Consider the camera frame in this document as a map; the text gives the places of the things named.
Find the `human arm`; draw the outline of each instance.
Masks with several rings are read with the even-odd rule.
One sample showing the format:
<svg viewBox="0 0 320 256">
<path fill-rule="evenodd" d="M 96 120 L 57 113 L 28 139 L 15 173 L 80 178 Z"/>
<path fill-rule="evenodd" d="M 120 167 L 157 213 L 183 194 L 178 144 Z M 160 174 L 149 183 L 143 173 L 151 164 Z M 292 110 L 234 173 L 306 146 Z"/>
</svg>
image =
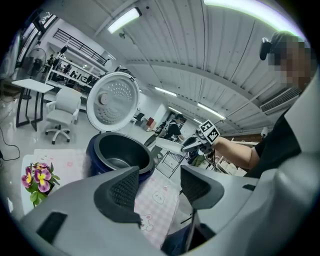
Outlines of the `human arm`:
<svg viewBox="0 0 320 256">
<path fill-rule="evenodd" d="M 234 165 L 244 169 L 251 170 L 260 160 L 255 147 L 237 144 L 223 137 L 218 137 L 212 144 L 212 148 Z"/>
</svg>

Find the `flower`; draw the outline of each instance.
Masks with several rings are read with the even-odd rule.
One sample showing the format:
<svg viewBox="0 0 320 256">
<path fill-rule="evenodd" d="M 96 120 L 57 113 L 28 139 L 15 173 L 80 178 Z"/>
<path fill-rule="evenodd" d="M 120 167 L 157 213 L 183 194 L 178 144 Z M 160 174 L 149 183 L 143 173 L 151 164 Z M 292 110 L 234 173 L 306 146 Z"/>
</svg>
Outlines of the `flower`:
<svg viewBox="0 0 320 256">
<path fill-rule="evenodd" d="M 47 192 L 50 189 L 49 180 L 51 179 L 51 173 L 48 169 L 35 169 L 34 170 L 34 180 L 38 184 L 38 189 L 40 192 Z"/>
<path fill-rule="evenodd" d="M 25 168 L 25 175 L 21 177 L 21 182 L 25 188 L 29 188 L 31 185 L 31 181 L 32 181 L 31 168 L 27 166 Z"/>
<path fill-rule="evenodd" d="M 49 166 L 45 163 L 45 162 L 37 162 L 34 166 L 33 166 L 35 169 L 38 169 L 38 170 L 42 170 L 42 169 L 47 169 L 49 168 Z"/>
</svg>

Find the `black headphones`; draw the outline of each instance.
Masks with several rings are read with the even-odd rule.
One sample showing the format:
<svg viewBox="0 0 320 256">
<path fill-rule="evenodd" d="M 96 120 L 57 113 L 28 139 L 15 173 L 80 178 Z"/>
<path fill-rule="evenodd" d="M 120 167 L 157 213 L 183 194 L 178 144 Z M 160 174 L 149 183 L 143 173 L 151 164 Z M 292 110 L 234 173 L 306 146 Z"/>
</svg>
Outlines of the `black headphones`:
<svg viewBox="0 0 320 256">
<path fill-rule="evenodd" d="M 260 60 L 264 61 L 267 57 L 267 54 L 270 53 L 272 43 L 268 41 L 267 38 L 262 38 L 262 43 L 260 47 Z"/>
</svg>

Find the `cartoon print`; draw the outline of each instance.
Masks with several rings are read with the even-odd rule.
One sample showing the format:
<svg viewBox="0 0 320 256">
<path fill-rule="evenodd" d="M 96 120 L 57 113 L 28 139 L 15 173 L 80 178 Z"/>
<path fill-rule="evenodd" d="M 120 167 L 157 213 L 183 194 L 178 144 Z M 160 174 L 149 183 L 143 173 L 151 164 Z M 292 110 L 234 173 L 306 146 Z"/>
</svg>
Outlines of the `cartoon print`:
<svg viewBox="0 0 320 256">
<path fill-rule="evenodd" d="M 49 162 L 50 157 L 47 154 L 40 154 L 38 155 L 38 157 L 36 158 L 36 161 L 39 163 L 46 163 Z"/>
<path fill-rule="evenodd" d="M 140 215 L 140 219 L 141 219 L 141 230 L 144 231 L 151 231 L 153 229 L 154 226 L 152 226 L 151 224 L 149 224 L 149 220 L 151 220 L 152 216 L 150 214 L 148 215 Z"/>
<path fill-rule="evenodd" d="M 163 205 L 163 203 L 165 202 L 165 196 L 160 194 L 158 191 L 152 195 L 152 198 L 160 205 Z"/>
</svg>

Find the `pink tablecloth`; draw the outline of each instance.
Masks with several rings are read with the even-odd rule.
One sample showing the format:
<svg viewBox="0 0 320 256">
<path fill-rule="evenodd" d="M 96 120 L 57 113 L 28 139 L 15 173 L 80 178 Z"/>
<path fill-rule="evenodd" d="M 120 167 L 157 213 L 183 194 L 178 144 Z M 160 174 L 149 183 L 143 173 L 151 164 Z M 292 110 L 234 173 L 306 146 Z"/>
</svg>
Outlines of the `pink tablecloth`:
<svg viewBox="0 0 320 256">
<path fill-rule="evenodd" d="M 140 185 L 134 211 L 141 217 L 141 231 L 157 248 L 163 244 L 179 204 L 177 185 L 157 169 Z"/>
<path fill-rule="evenodd" d="M 83 149 L 35 149 L 33 162 L 53 163 L 60 186 L 88 176 L 90 161 Z M 134 211 L 141 217 L 141 232 L 157 248 L 163 244 L 179 204 L 179 188 L 170 179 L 154 170 L 140 185 Z"/>
</svg>

